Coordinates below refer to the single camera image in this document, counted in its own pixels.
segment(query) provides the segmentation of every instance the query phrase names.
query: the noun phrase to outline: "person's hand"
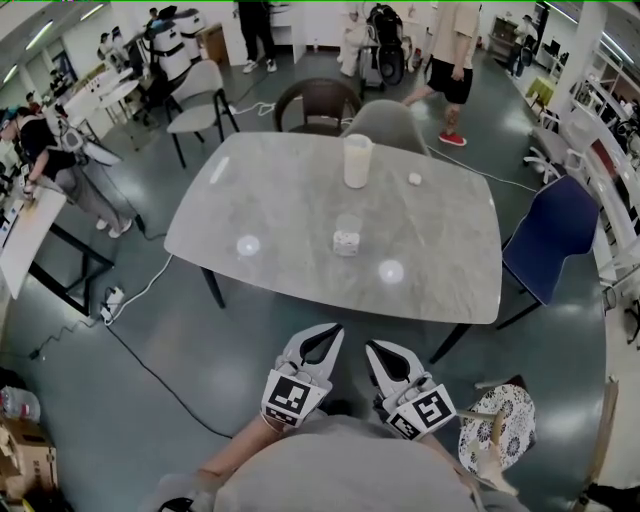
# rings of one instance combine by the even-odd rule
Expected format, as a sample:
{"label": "person's hand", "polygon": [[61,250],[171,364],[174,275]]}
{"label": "person's hand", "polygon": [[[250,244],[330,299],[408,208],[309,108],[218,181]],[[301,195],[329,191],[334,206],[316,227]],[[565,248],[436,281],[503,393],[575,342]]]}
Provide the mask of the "person's hand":
{"label": "person's hand", "polygon": [[457,64],[453,66],[453,73],[451,73],[451,78],[453,78],[457,82],[461,82],[464,80],[464,68],[462,66],[458,66]]}

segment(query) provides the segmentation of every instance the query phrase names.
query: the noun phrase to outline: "ceiling light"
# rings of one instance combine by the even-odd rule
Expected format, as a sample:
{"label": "ceiling light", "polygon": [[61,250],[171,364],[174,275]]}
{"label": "ceiling light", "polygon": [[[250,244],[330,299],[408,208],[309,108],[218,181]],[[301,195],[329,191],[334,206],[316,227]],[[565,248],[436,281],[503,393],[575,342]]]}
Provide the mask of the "ceiling light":
{"label": "ceiling light", "polygon": [[16,71],[18,70],[18,65],[14,64],[14,66],[9,70],[9,72],[7,73],[7,76],[4,77],[4,80],[2,81],[3,84],[6,84],[9,80],[11,80],[11,78],[13,77],[13,75],[16,74]]}
{"label": "ceiling light", "polygon": [[36,34],[36,37],[34,37],[31,42],[27,45],[27,47],[25,48],[25,50],[29,50],[31,48],[33,48],[33,46],[38,42],[38,39],[40,39],[44,33],[49,30],[49,28],[51,27],[51,25],[53,25],[53,20],[51,20],[49,23],[47,23],[44,27],[42,27],[40,29],[40,32],[38,32]]}
{"label": "ceiling light", "polygon": [[84,21],[86,20],[89,16],[91,16],[94,12],[99,11],[100,9],[102,9],[104,7],[104,4],[100,4],[98,7],[96,7],[95,9],[91,9],[87,14],[85,14],[82,18],[80,18],[80,21]]}
{"label": "ceiling light", "polygon": [[605,39],[607,41],[609,41],[614,48],[616,48],[621,54],[622,56],[627,59],[631,64],[634,64],[633,59],[631,57],[629,57],[629,55],[627,54],[627,52],[625,52],[622,48],[620,48],[620,45],[618,43],[616,43],[613,39],[611,39],[611,36],[606,34],[606,33],[602,33],[602,35],[605,37]]}
{"label": "ceiling light", "polygon": [[545,2],[545,4],[547,4],[549,7],[551,7],[553,10],[559,12],[560,14],[562,14],[565,18],[568,18],[569,20],[573,21],[576,25],[578,24],[578,22],[576,20],[574,20],[571,16],[569,16],[566,12],[558,9],[555,5],[551,5],[549,2]]}

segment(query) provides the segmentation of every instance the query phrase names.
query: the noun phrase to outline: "person's arm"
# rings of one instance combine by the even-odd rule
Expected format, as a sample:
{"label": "person's arm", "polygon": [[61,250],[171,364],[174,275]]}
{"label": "person's arm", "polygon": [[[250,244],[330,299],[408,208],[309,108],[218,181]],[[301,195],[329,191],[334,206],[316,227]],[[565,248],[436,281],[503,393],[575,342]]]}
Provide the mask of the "person's arm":
{"label": "person's arm", "polygon": [[478,26],[479,17],[480,10],[475,2],[461,2],[458,5],[453,26],[453,30],[456,33],[456,48],[451,78],[454,80],[464,79],[464,61],[469,52],[471,38],[475,34],[476,27]]}
{"label": "person's arm", "polygon": [[198,474],[226,480],[256,453],[278,441],[282,437],[282,428],[282,423],[256,416],[220,453],[209,459]]}

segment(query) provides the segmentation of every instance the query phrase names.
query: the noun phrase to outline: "ceiling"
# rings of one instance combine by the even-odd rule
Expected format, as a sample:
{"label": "ceiling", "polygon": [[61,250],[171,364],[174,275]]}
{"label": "ceiling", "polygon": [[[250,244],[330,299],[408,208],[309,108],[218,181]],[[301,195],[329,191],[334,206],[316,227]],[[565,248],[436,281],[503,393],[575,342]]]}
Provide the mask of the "ceiling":
{"label": "ceiling", "polygon": [[[574,20],[580,20],[583,2],[550,2],[561,11],[567,13]],[[614,3],[608,3],[607,23],[605,32],[622,48],[635,64],[631,66],[636,73],[640,72],[640,9],[629,2],[630,9],[622,9]],[[628,11],[635,9],[636,16]]]}
{"label": "ceiling", "polygon": [[[96,6],[97,4],[92,2],[43,3],[42,9],[0,41],[0,87],[2,87],[2,79],[14,64],[29,62],[43,48],[58,39],[69,28],[78,23],[84,14]],[[25,50],[33,37],[50,20],[53,20],[51,28],[45,32],[35,46],[28,51]]]}

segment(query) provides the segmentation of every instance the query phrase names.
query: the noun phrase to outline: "brown wicker chair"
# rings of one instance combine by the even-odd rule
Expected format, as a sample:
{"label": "brown wicker chair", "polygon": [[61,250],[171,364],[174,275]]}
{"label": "brown wicker chair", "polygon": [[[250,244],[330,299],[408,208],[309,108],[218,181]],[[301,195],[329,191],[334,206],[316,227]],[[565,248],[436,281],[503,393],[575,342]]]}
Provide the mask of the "brown wicker chair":
{"label": "brown wicker chair", "polygon": [[[282,117],[289,104],[298,96],[302,96],[304,124],[286,130],[294,133],[313,133],[339,137],[342,133],[342,115],[345,105],[349,105],[355,116],[362,102],[358,95],[347,85],[331,78],[309,78],[289,87],[276,103],[273,121],[276,130],[282,128]],[[311,116],[327,116],[336,120],[336,125],[315,122],[310,123]]]}

